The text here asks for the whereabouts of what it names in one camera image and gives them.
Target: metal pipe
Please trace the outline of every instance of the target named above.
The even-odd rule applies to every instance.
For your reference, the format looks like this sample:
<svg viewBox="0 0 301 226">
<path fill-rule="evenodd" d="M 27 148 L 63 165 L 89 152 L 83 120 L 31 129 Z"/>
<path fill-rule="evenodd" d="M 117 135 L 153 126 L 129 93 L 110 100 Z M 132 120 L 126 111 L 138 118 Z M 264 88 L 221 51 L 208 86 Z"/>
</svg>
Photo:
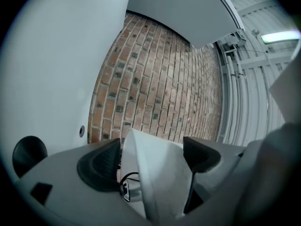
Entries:
<svg viewBox="0 0 301 226">
<path fill-rule="evenodd" d="M 248 114 L 248 101 L 247 101 L 247 89 L 246 80 L 240 65 L 237 51 L 233 52 L 234 59 L 238 68 L 238 78 L 240 82 L 240 98 L 241 98 L 241 111 L 240 111 L 240 123 L 238 128 L 238 137 L 236 140 L 236 145 L 243 145 L 246 136 L 246 126 L 247 126 L 247 114 Z"/>
<path fill-rule="evenodd" d="M 230 56 L 227 56 L 227 60 L 229 63 L 230 74 L 231 74 L 231 82 L 232 82 L 232 91 L 233 91 L 233 107 L 232 107 L 232 117 L 231 117 L 231 126 L 229 132 L 229 140 L 228 143 L 232 144 L 234 139 L 235 127 L 237 123 L 237 113 L 238 113 L 238 93 L 237 93 L 237 82 L 236 76 L 234 73 L 233 63 Z"/>
<path fill-rule="evenodd" d="M 230 68 L 229 68 L 229 62 L 227 61 L 227 58 L 225 59 L 226 62 L 226 67 L 227 67 L 227 77 L 228 77 L 228 98 L 229 98 L 229 105 L 228 105 L 228 117 L 227 117 L 227 125 L 226 125 L 226 130 L 224 134 L 224 138 L 222 140 L 223 143 L 228 143 L 228 134 L 229 134 L 229 128 L 230 128 L 230 122 L 232 118 L 232 106 L 233 106 L 233 98 L 232 98 L 232 82 L 231 82 L 231 73 L 230 73 Z"/>
<path fill-rule="evenodd" d="M 224 53 L 225 53 L 225 54 L 228 54 L 228 53 L 232 53 L 232 52 L 234 52 L 234 51 L 237 51 L 237 49 L 235 48 L 235 49 L 227 50 L 227 51 L 225 51 Z"/>
</svg>

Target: wire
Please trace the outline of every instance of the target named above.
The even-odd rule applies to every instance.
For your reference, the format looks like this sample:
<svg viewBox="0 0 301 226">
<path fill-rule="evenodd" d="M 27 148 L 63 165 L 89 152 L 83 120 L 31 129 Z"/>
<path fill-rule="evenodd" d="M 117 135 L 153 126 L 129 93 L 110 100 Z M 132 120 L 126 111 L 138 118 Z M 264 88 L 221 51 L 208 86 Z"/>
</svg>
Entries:
<svg viewBox="0 0 301 226">
<path fill-rule="evenodd" d="M 135 178 L 128 178 L 128 179 L 129 179 L 129 180 L 132 180 L 132 181 L 140 182 L 140 180 L 135 179 Z"/>
<path fill-rule="evenodd" d="M 138 172 L 130 172 L 130 173 L 126 174 L 126 175 L 122 178 L 122 180 L 120 181 L 120 185 L 123 184 L 123 182 L 126 180 L 126 178 L 127 178 L 128 176 L 131 176 L 131 175 L 133 175 L 133 174 L 138 174 L 138 175 L 139 175 Z"/>
</svg>

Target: fluorescent light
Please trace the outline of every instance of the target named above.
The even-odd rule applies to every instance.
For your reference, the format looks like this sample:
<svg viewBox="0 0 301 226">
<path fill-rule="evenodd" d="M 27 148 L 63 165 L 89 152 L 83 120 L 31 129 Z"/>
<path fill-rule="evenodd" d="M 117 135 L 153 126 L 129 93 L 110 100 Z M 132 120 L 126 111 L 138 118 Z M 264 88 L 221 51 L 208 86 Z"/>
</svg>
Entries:
<svg viewBox="0 0 301 226">
<path fill-rule="evenodd" d="M 299 31 L 275 32 L 261 36 L 264 43 L 274 43 L 286 40 L 298 40 L 301 38 Z"/>
</svg>

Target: red brick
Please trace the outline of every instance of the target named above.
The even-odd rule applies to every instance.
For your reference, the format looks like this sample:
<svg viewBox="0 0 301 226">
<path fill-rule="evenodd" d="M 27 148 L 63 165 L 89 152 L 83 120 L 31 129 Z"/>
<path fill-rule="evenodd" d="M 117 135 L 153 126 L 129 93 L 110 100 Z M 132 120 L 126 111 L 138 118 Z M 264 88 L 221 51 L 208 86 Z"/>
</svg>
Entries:
<svg viewBox="0 0 301 226">
<path fill-rule="evenodd" d="M 140 94 L 137 108 L 136 108 L 135 121 L 133 126 L 134 129 L 140 130 L 145 102 L 146 102 L 146 95 Z"/>
<path fill-rule="evenodd" d="M 123 38 L 120 38 L 120 39 L 117 40 L 115 48 L 113 49 L 113 52 L 111 53 L 111 55 L 110 55 L 110 57 L 107 61 L 108 66 L 114 66 L 116 64 L 117 58 L 118 58 L 118 56 L 121 52 L 121 49 L 122 49 L 123 45 L 125 44 L 125 42 L 126 42 L 126 40 L 123 39 Z"/>
<path fill-rule="evenodd" d="M 111 121 L 104 119 L 103 120 L 103 133 L 110 134 L 111 132 Z"/>
<path fill-rule="evenodd" d="M 151 19 L 127 12 L 125 21 L 95 83 L 97 100 L 95 96 L 91 100 L 89 113 L 93 115 L 88 120 L 87 130 L 91 132 L 88 143 L 99 138 L 108 139 L 103 130 L 98 131 L 107 123 L 103 118 L 109 108 L 105 100 L 108 104 L 112 103 L 111 109 L 115 110 L 107 111 L 113 124 L 111 138 L 121 137 L 124 140 L 127 128 L 133 126 L 176 142 L 182 142 L 184 135 L 215 140 L 222 106 L 221 78 L 215 50 L 209 46 L 195 49 L 185 39 Z M 121 81 L 114 77 L 116 72 Z M 152 91 L 150 84 L 154 72 L 160 73 L 160 82 Z M 170 103 L 174 106 L 172 119 Z M 150 105 L 146 108 L 146 112 L 150 111 L 149 123 L 143 114 L 145 104 Z M 148 124 L 142 127 L 143 116 Z"/>
<path fill-rule="evenodd" d="M 117 96 L 119 84 L 120 84 L 120 78 L 117 77 L 117 75 L 115 73 L 115 75 L 113 76 L 111 85 L 110 85 L 110 89 L 109 89 L 109 96 L 110 97 L 116 97 Z"/>
<path fill-rule="evenodd" d="M 132 47 L 133 44 L 135 43 L 139 31 L 140 31 L 140 28 L 137 28 L 137 27 L 134 28 L 134 30 L 132 31 L 131 36 L 130 36 L 129 39 L 127 40 L 127 45 L 128 45 L 129 47 Z"/>
<path fill-rule="evenodd" d="M 144 50 L 149 50 L 151 41 L 152 41 L 152 37 L 150 35 L 147 35 L 146 40 L 144 41 L 143 46 L 142 46 Z"/>
<path fill-rule="evenodd" d="M 163 137 L 162 137 L 164 140 L 168 140 L 168 138 L 169 138 L 169 135 L 167 134 L 167 135 L 163 135 Z"/>
<path fill-rule="evenodd" d="M 165 93 L 164 93 L 163 104 L 162 104 L 163 109 L 168 108 L 172 84 L 173 84 L 172 79 L 168 78 L 166 83 Z"/>
<path fill-rule="evenodd" d="M 152 116 L 152 107 L 146 106 L 143 114 L 143 124 L 149 124 Z"/>
<path fill-rule="evenodd" d="M 92 127 L 92 122 L 93 122 L 93 116 L 89 115 L 89 118 L 88 118 L 88 129 L 87 129 L 87 132 L 88 132 L 88 144 L 91 143 L 91 127 Z"/>
<path fill-rule="evenodd" d="M 129 100 L 131 100 L 131 101 L 136 101 L 137 93 L 138 93 L 138 89 L 139 89 L 138 84 L 140 83 L 140 80 L 142 77 L 142 72 L 143 72 L 143 67 L 137 66 L 136 70 L 135 70 L 134 78 L 132 81 L 131 90 L 129 93 Z"/>
<path fill-rule="evenodd" d="M 98 85 L 99 85 L 99 82 L 100 82 L 100 75 L 101 74 L 99 73 L 98 76 L 97 76 L 95 86 L 94 86 L 94 90 L 93 90 L 94 93 L 97 93 L 97 91 L 98 91 Z"/>
<path fill-rule="evenodd" d="M 158 89 L 157 89 L 157 97 L 162 99 L 164 95 L 164 89 L 165 89 L 165 84 L 163 83 L 158 83 Z"/>
<path fill-rule="evenodd" d="M 174 77 L 174 65 L 169 64 L 167 75 L 168 75 L 170 78 L 173 78 L 173 77 Z"/>
<path fill-rule="evenodd" d="M 96 93 L 93 93 L 93 94 L 92 94 L 92 99 L 91 99 L 91 103 L 90 103 L 90 111 L 89 111 L 89 114 L 93 114 L 93 112 L 94 112 L 95 104 L 96 104 L 96 96 L 97 96 Z"/>
<path fill-rule="evenodd" d="M 159 47 L 157 50 L 157 58 L 159 58 L 159 59 L 163 59 L 163 54 L 164 54 L 164 47 L 160 46 L 161 41 L 162 41 L 162 39 L 160 39 L 160 41 L 159 41 Z"/>
<path fill-rule="evenodd" d="M 179 112 L 180 110 L 180 106 L 181 106 L 181 97 L 182 97 L 182 85 L 179 84 L 178 86 L 178 90 L 177 90 L 177 97 L 176 97 L 176 100 L 175 100 L 175 107 L 174 107 L 174 110 Z"/>
<path fill-rule="evenodd" d="M 165 130 L 164 130 L 165 134 L 169 133 L 170 131 L 171 123 L 173 121 L 173 116 L 174 116 L 174 105 L 169 104 L 168 115 L 167 115 Z"/>
<path fill-rule="evenodd" d="M 113 99 L 107 99 L 104 107 L 104 117 L 105 118 L 112 118 L 113 111 L 114 111 L 114 105 L 115 105 L 115 100 Z"/>
<path fill-rule="evenodd" d="M 179 119 L 179 113 L 178 112 L 174 112 L 174 116 L 173 116 L 173 121 L 171 123 L 171 127 L 176 128 L 176 126 L 178 124 L 178 119 Z"/>
<path fill-rule="evenodd" d="M 103 75 L 102 75 L 101 82 L 103 84 L 109 84 L 110 80 L 111 80 L 111 77 L 112 77 L 112 74 L 113 74 L 113 69 L 111 67 L 105 66 L 104 70 L 103 70 Z"/>
<path fill-rule="evenodd" d="M 147 105 L 154 105 L 154 103 L 155 103 L 158 81 L 159 81 L 159 74 L 154 72 L 152 74 L 152 79 L 151 79 L 151 83 L 150 83 L 150 91 L 149 91 L 149 95 L 148 95 L 147 102 L 146 102 Z"/>
<path fill-rule="evenodd" d="M 131 52 L 131 48 L 124 47 L 121 51 L 119 59 L 127 61 L 127 58 L 129 56 L 130 52 Z"/>
<path fill-rule="evenodd" d="M 154 64 L 154 71 L 160 72 L 160 70 L 161 70 L 161 60 L 156 58 Z"/>
<path fill-rule="evenodd" d="M 146 126 L 146 125 L 142 125 L 142 131 L 145 133 L 149 133 L 150 132 L 150 127 Z"/>
<path fill-rule="evenodd" d="M 135 103 L 128 102 L 127 103 L 127 110 L 125 115 L 125 120 L 131 121 L 134 115 Z"/>
<path fill-rule="evenodd" d="M 112 139 L 120 138 L 120 130 L 112 131 Z"/>
<path fill-rule="evenodd" d="M 138 58 L 138 63 L 141 65 L 145 65 L 147 59 L 147 53 L 144 51 L 140 52 L 139 58 Z"/>
<path fill-rule="evenodd" d="M 100 127 L 100 122 L 102 120 L 103 109 L 95 108 L 94 117 L 93 117 L 93 125 L 96 127 Z"/>
<path fill-rule="evenodd" d="M 145 21 L 142 20 L 142 19 L 140 19 L 140 20 L 137 22 L 136 27 L 137 27 L 137 28 L 142 28 L 142 26 L 144 25 L 144 23 L 145 23 Z"/>
<path fill-rule="evenodd" d="M 103 85 L 100 86 L 97 94 L 96 107 L 103 107 L 107 95 L 107 91 L 108 91 L 108 87 Z"/>
<path fill-rule="evenodd" d="M 145 37 L 146 37 L 145 33 L 140 33 L 138 38 L 137 38 L 137 43 L 143 44 Z"/>
<path fill-rule="evenodd" d="M 130 59 L 129 59 L 128 64 L 127 64 L 127 69 L 129 69 L 131 71 L 134 70 L 140 48 L 141 48 L 140 45 L 138 45 L 138 44 L 134 45 L 133 51 L 130 55 Z"/>
<path fill-rule="evenodd" d="M 121 34 L 121 37 L 122 37 L 123 39 L 127 39 L 127 38 L 129 37 L 130 33 L 131 33 L 131 30 L 130 30 L 130 29 L 125 29 L 125 30 L 123 31 L 123 33 Z"/>
<path fill-rule="evenodd" d="M 114 125 L 113 125 L 114 129 L 119 129 L 119 130 L 121 129 L 122 117 L 123 117 L 123 113 L 115 112 Z"/>
<path fill-rule="evenodd" d="M 128 130 L 131 128 L 129 125 L 123 125 L 121 138 L 124 140 L 126 138 Z"/>
<path fill-rule="evenodd" d="M 150 55 L 148 57 L 146 67 L 145 67 L 145 70 L 144 70 L 144 74 L 146 76 L 151 76 L 151 71 L 152 71 L 152 68 L 154 66 L 154 60 L 155 60 L 155 54 L 153 52 L 150 52 Z"/>
<path fill-rule="evenodd" d="M 91 143 L 99 142 L 99 134 L 100 134 L 100 130 L 99 129 L 92 128 Z"/>
<path fill-rule="evenodd" d="M 164 131 L 164 127 L 158 127 L 157 137 L 162 138 L 163 137 L 163 131 Z"/>
<path fill-rule="evenodd" d="M 170 102 L 175 103 L 176 96 L 177 96 L 177 90 L 175 88 L 172 88 L 170 93 Z"/>
<path fill-rule="evenodd" d="M 175 135 L 174 136 L 174 142 L 179 142 L 179 139 L 180 139 L 180 135 Z"/>
<path fill-rule="evenodd" d="M 174 135 L 175 135 L 175 128 L 171 128 L 170 130 L 170 135 L 169 135 L 169 140 L 173 141 L 174 140 Z"/>
<path fill-rule="evenodd" d="M 130 72 L 130 71 L 125 71 L 124 72 L 122 82 L 121 82 L 121 87 L 122 88 L 129 89 L 129 87 L 131 85 L 132 75 L 133 75 L 133 73 Z"/>
<path fill-rule="evenodd" d="M 157 132 L 157 125 L 158 125 L 158 121 L 159 121 L 160 111 L 161 111 L 161 104 L 156 103 L 153 114 L 152 114 L 150 133 L 155 134 Z"/>
<path fill-rule="evenodd" d="M 141 93 L 147 94 L 149 92 L 149 83 L 150 83 L 149 77 L 143 76 L 141 88 L 140 88 Z"/>
<path fill-rule="evenodd" d="M 118 94 L 117 105 L 124 107 L 126 104 L 126 100 L 127 100 L 127 92 L 121 90 Z"/>
<path fill-rule="evenodd" d="M 164 57 L 162 68 L 161 68 L 160 82 L 165 82 L 167 70 L 168 70 L 168 59 Z"/>
<path fill-rule="evenodd" d="M 165 126 L 166 120 L 167 120 L 167 111 L 162 110 L 160 115 L 160 120 L 159 120 L 159 126 Z"/>
</svg>

